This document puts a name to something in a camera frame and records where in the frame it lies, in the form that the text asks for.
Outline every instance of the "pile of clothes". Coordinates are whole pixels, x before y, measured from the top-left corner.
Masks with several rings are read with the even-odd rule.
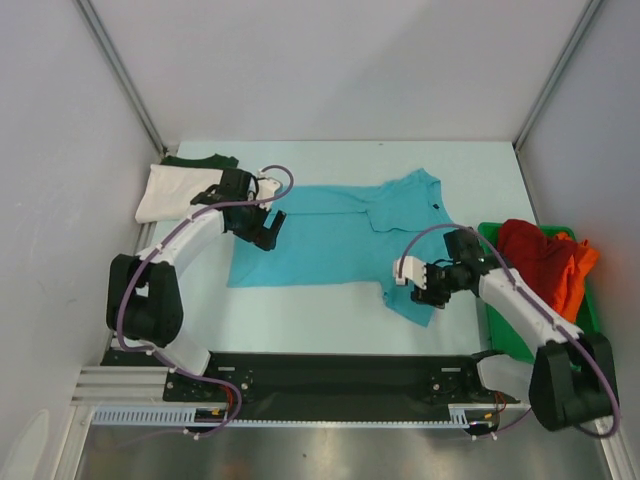
[[[540,298],[575,323],[584,279],[600,256],[588,240],[578,243],[564,232],[547,237],[524,220],[508,220],[500,227],[497,247]]]

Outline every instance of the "green plastic bin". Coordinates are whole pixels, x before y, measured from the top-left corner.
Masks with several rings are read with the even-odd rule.
[[[494,246],[498,244],[498,230],[502,223],[481,223],[478,225],[478,232],[486,237]],[[541,226],[540,230],[548,237],[552,237],[557,233],[566,232],[575,240],[573,231],[568,227],[561,226]],[[600,321],[595,311],[595,305],[589,284],[585,285],[584,299],[578,311],[576,325],[585,333],[594,333],[600,331]],[[487,310],[487,321],[489,322],[489,332],[491,335],[491,346],[496,350],[502,350],[506,354],[527,363],[533,363],[534,356],[529,352],[526,344],[520,338],[520,335],[507,323],[496,309],[485,304]]]

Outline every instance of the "blue fabric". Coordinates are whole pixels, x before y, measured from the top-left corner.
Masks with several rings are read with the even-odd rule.
[[[287,218],[274,250],[236,239],[229,287],[379,282],[387,307],[429,323],[433,309],[411,301],[412,287],[396,286],[392,267],[417,232],[451,222],[437,178],[416,170],[377,187],[294,187],[278,209]],[[448,258],[444,233],[423,237],[411,255]]]

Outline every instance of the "table surface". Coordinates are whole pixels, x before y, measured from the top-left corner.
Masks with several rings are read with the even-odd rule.
[[[506,142],[183,142],[178,150],[184,158],[213,153],[235,156],[248,171],[285,165],[297,185],[378,185],[424,168],[442,181],[457,223],[534,221]],[[152,242],[175,223],[159,222]],[[180,278],[185,328],[211,351],[450,355],[489,346],[483,309],[469,292],[454,295],[425,328],[387,309],[377,283],[227,288],[234,241],[218,239]]]

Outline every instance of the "metal floor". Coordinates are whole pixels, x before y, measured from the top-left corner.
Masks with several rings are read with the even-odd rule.
[[[598,441],[551,434],[529,418],[497,441],[459,430],[229,428],[194,442],[92,427],[77,480],[529,480],[610,479]]]

